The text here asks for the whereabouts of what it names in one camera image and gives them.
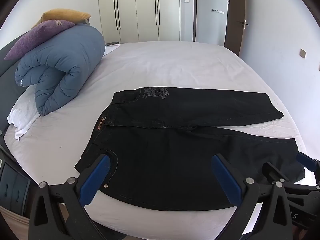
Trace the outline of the mustard yellow pillow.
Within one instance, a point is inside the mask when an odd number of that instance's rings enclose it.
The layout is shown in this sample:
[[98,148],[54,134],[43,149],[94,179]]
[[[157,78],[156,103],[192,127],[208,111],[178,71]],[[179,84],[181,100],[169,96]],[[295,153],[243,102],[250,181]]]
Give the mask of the mustard yellow pillow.
[[86,22],[91,15],[86,12],[81,12],[72,9],[52,9],[44,12],[39,21],[33,26],[35,27],[59,27],[63,23],[81,23]]

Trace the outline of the white folded sheet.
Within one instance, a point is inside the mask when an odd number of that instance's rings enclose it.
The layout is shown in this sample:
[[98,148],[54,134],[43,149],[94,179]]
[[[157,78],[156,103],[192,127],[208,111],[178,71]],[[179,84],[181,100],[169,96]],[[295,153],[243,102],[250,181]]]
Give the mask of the white folded sheet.
[[24,91],[7,117],[8,124],[13,124],[15,127],[14,137],[18,141],[40,116],[35,102],[35,88],[36,85],[32,85]]

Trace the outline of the black denim pants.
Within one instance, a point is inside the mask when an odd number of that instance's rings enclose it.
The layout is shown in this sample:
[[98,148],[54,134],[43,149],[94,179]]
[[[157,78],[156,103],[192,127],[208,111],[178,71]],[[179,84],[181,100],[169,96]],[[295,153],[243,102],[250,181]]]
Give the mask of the black denim pants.
[[100,190],[114,199],[160,211],[228,208],[211,169],[216,154],[262,184],[266,162],[292,183],[304,178],[294,139],[234,130],[282,117],[265,93],[172,87],[117,92],[75,169],[82,172],[105,154],[111,169]]

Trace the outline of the dark bed headboard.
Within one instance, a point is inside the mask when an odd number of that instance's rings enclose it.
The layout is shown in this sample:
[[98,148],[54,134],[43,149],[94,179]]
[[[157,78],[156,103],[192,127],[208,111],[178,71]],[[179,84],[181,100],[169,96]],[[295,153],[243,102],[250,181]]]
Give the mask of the dark bed headboard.
[[4,133],[9,124],[7,116],[17,99],[24,93],[26,88],[19,87],[15,82],[15,71],[19,60],[4,60],[7,53],[21,36],[12,40],[9,44],[1,49],[1,80],[0,80],[0,107],[1,107],[1,133]]

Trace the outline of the beige wall switch plate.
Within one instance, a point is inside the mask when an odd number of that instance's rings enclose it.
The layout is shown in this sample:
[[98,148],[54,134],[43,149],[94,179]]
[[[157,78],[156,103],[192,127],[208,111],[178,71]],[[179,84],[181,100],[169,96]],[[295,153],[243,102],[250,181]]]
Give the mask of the beige wall switch plate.
[[306,51],[304,49],[300,49],[299,55],[301,58],[305,59],[306,58]]

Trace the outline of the dark nightstand drawers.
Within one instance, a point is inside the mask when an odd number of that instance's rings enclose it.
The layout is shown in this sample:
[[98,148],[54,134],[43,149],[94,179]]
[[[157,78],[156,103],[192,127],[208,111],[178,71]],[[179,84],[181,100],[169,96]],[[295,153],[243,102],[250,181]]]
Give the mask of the dark nightstand drawers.
[[24,171],[1,151],[1,206],[13,213],[23,215],[29,186],[30,179]]

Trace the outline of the purple pillow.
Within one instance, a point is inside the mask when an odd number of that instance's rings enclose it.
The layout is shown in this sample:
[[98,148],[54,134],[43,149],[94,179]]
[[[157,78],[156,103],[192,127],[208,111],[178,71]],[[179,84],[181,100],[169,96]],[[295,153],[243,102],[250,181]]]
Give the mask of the purple pillow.
[[27,52],[48,41],[53,36],[73,27],[75,24],[66,20],[47,20],[24,34],[9,50],[4,60],[21,59]]

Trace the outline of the rolled blue duvet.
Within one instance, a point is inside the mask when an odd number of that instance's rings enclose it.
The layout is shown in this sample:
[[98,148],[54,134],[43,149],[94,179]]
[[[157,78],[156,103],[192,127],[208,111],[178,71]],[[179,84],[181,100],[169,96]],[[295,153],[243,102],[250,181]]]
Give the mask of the rolled blue duvet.
[[15,82],[35,86],[36,108],[45,116],[77,96],[104,52],[100,31],[76,24],[27,52],[17,65]]

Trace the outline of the brown wooden door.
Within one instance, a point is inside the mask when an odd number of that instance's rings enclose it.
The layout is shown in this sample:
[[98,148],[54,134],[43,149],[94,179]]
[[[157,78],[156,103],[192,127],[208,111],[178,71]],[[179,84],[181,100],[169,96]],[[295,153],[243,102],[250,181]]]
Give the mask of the brown wooden door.
[[237,56],[240,55],[246,20],[246,0],[229,0],[224,46]]

